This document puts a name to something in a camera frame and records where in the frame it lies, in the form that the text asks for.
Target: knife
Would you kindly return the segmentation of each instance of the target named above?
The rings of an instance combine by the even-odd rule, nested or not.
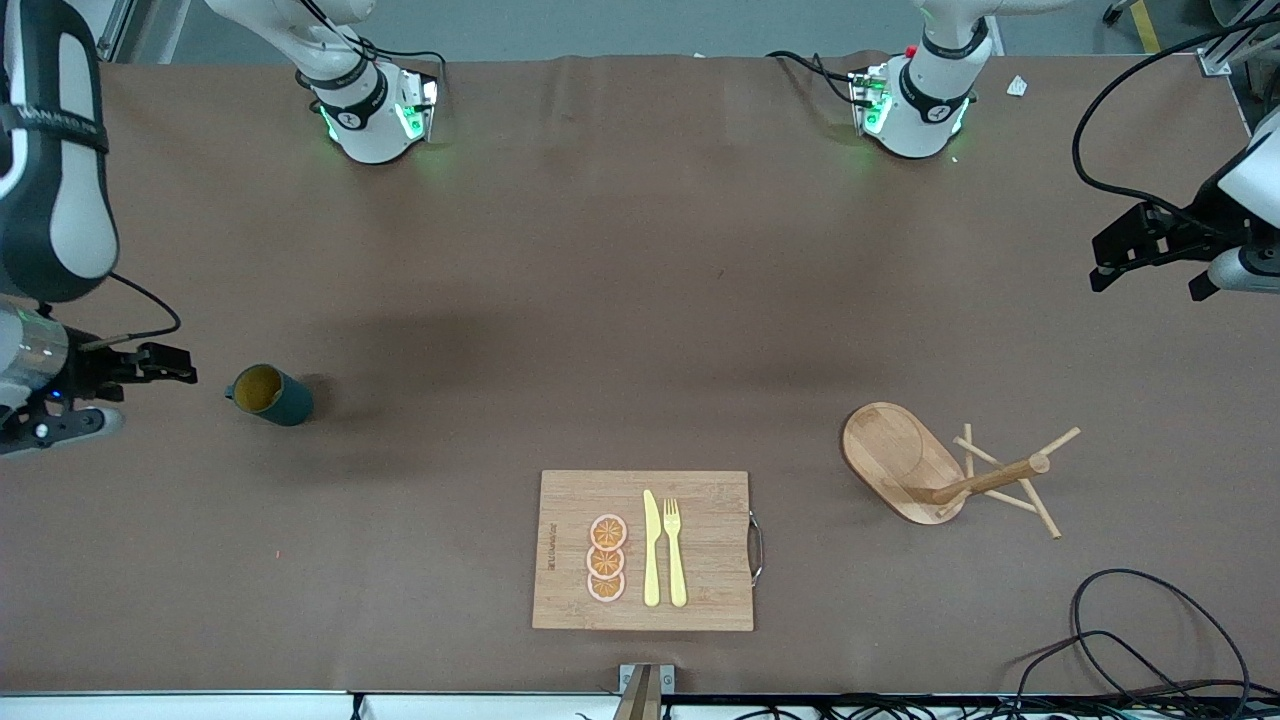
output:
[[[644,491],[644,603],[658,607],[662,602],[658,589],[658,538],[662,537],[662,516],[653,493]]]

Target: wooden stand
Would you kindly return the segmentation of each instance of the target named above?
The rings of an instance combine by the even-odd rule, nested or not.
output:
[[[845,462],[876,495],[904,519],[922,525],[937,525],[955,518],[965,498],[987,495],[1007,505],[1039,515],[1050,534],[1062,533],[1050,516],[1032,478],[1050,469],[1048,456],[1080,434],[1071,428],[1039,451],[1010,462],[1000,462],[973,443],[973,427],[954,442],[965,450],[965,470],[938,442],[938,438],[905,407],[873,402],[854,411],[841,433]],[[982,459],[992,471],[974,474],[973,459]],[[996,488],[1019,483],[1030,502]]]

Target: tabletop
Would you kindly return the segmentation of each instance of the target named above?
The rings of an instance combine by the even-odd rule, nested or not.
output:
[[[1280,682],[1276,301],[1193,304],[1190,264],[1089,291],[1130,201],[1069,141],[1133,61],[996,58],[918,161],[776,60],[457,64],[448,142],[384,167],[344,159],[292,68],[106,67],[119,270],[182,313],[202,380],[0,465],[0,687],[586,691],[662,661],[686,692],[1009,691],[1114,565]],[[1185,202],[1245,140],[1184,56],[1116,94],[1085,161]],[[58,316],[164,322],[114,284]],[[262,361],[311,383],[312,421],[223,398]],[[873,401],[1009,459],[1080,425],[1038,482],[1065,537],[984,498],[901,520],[840,454]],[[531,629],[545,469],[749,471],[756,630]],[[1236,673],[1172,600],[1097,593],[1085,621],[1171,675]],[[1064,653],[1030,689],[1103,688]]]

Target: yellow fork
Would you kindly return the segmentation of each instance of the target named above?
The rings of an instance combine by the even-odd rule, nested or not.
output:
[[[680,502],[676,498],[662,501],[662,529],[671,539],[668,557],[671,557],[671,603],[684,607],[689,602],[689,591],[685,588],[685,564],[680,560]]]

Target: black band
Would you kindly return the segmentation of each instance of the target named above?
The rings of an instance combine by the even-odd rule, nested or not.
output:
[[[943,60],[964,60],[969,55],[973,55],[974,50],[977,50],[978,46],[982,45],[982,41],[987,40],[987,33],[991,31],[987,27],[987,18],[978,18],[978,24],[974,26],[973,28],[973,37],[969,40],[969,44],[965,45],[964,47],[960,49],[943,47],[929,40],[928,33],[925,33],[924,37],[922,37],[920,40],[922,45],[924,45],[924,49],[928,50],[931,55],[937,55]]]
[[[919,87],[915,87],[915,83],[911,82],[910,69],[911,63],[909,60],[902,65],[902,73],[897,77],[899,86],[902,88],[902,99],[920,113],[922,120],[931,126],[947,122],[964,105],[964,101],[969,99],[969,91],[973,90],[973,86],[970,86],[964,95],[950,100],[933,97],[923,92]]]
[[[101,123],[68,113],[33,105],[0,105],[0,131],[15,129],[41,132],[59,140],[92,147],[104,155],[108,151],[106,128]]]
[[[365,68],[367,67],[369,67],[369,60],[361,58],[360,61],[356,63],[356,67],[342,77],[335,77],[333,79],[316,79],[302,74],[301,70],[298,72],[297,77],[306,81],[307,87],[310,87],[311,90],[342,90],[343,87],[353,85],[357,79],[360,79],[360,76],[365,73]]]
[[[328,102],[321,102],[320,106],[324,108],[325,114],[329,118],[342,126],[344,129],[365,129],[369,124],[369,118],[383,106],[387,101],[387,76],[378,72],[378,85],[374,86],[374,91],[360,102],[355,105],[348,105],[347,108],[339,108],[337,105],[330,105]]]

